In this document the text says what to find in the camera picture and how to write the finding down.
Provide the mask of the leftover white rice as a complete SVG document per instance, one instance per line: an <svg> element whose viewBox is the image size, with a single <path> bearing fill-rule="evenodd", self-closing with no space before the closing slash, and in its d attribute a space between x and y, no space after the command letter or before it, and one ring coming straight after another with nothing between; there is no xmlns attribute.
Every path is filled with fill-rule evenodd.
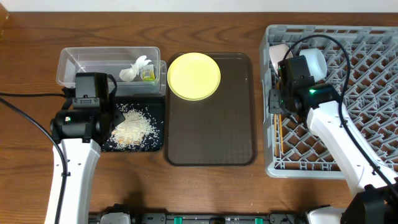
<svg viewBox="0 0 398 224"><path fill-rule="evenodd" d="M143 104L118 104L124 121L111 133L109 142L119 151L151 151L160 144L156 118Z"/></svg>

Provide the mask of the light blue plastic bowl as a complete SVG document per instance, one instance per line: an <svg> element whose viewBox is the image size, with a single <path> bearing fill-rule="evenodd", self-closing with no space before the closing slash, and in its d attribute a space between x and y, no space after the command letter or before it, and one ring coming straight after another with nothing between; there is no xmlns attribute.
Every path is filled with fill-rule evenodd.
<svg viewBox="0 0 398 224"><path fill-rule="evenodd" d="M319 82L327 75L326 60L319 49L304 49L301 50L299 55L306 58L308 69L311 76L314 77L315 82Z"/></svg>

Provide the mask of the white paper napkin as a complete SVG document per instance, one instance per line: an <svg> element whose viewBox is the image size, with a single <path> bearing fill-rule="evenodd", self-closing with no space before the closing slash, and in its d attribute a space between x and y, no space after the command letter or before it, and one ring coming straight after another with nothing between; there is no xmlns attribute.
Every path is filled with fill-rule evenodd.
<svg viewBox="0 0 398 224"><path fill-rule="evenodd" d="M147 59L146 55L140 56L133 64L131 68L126 68L120 71L119 77L124 82L132 82L138 74L142 67L148 65L152 60Z"/></svg>

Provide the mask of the pink plastic bowl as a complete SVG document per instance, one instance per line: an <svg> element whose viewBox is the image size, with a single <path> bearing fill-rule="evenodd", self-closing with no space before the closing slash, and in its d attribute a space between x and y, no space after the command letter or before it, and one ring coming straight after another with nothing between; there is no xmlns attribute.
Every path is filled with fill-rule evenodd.
<svg viewBox="0 0 398 224"><path fill-rule="evenodd" d="M277 75L279 74L278 63L284 58L284 55L286 54L288 49L289 47L285 44L273 45L269 47L271 64Z"/></svg>

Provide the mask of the silver green snack wrapper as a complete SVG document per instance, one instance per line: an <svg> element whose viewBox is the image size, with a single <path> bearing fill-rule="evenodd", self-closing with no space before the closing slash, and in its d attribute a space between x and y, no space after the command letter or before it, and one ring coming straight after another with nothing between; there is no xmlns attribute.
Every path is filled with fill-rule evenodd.
<svg viewBox="0 0 398 224"><path fill-rule="evenodd" d="M155 72L153 64L148 64L141 69L141 78L144 82L151 82L155 80Z"/></svg>

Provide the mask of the yellow plastic plate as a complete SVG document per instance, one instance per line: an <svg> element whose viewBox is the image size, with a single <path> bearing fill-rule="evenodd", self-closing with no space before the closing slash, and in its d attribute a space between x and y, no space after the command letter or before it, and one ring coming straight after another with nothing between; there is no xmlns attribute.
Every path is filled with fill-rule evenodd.
<svg viewBox="0 0 398 224"><path fill-rule="evenodd" d="M204 100L221 83L221 70L210 56L198 52L179 55L170 64L167 82L171 91L188 101Z"/></svg>

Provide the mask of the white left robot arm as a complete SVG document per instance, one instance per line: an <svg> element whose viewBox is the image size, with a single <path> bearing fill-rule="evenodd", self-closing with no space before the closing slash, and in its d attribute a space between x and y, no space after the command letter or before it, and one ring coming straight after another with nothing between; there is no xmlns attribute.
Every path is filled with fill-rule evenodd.
<svg viewBox="0 0 398 224"><path fill-rule="evenodd" d="M46 223L88 223L93 176L101 148L124 121L113 100L72 98L51 121L55 141Z"/></svg>

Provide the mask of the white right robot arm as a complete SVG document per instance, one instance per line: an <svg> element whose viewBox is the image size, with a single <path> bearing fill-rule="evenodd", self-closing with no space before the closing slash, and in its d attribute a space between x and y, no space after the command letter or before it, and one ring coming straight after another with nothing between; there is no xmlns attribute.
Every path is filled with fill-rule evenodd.
<svg viewBox="0 0 398 224"><path fill-rule="evenodd" d="M397 173L373 151L330 84L271 89L269 112L299 116L324 143L353 196L344 210L323 207L307 212L308 223L397 223Z"/></svg>

